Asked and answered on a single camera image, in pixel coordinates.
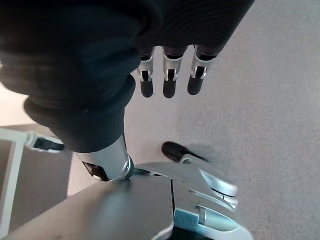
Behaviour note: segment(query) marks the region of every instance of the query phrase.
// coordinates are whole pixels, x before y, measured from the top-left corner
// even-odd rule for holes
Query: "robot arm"
[[[97,179],[129,177],[124,109],[135,88],[130,75],[140,62],[134,37],[148,31],[157,6],[140,4],[134,16],[118,4],[45,1],[0,6],[1,82],[28,95],[24,109],[76,152]]]

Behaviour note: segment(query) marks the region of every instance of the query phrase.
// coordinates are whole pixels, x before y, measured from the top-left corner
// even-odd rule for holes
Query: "robotic hand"
[[[27,114],[77,153],[97,180],[131,176],[124,112],[137,68],[153,93],[153,49],[163,46],[163,94],[175,94],[188,45],[188,92],[197,94],[213,59],[254,0],[0,2],[0,81],[29,95]]]

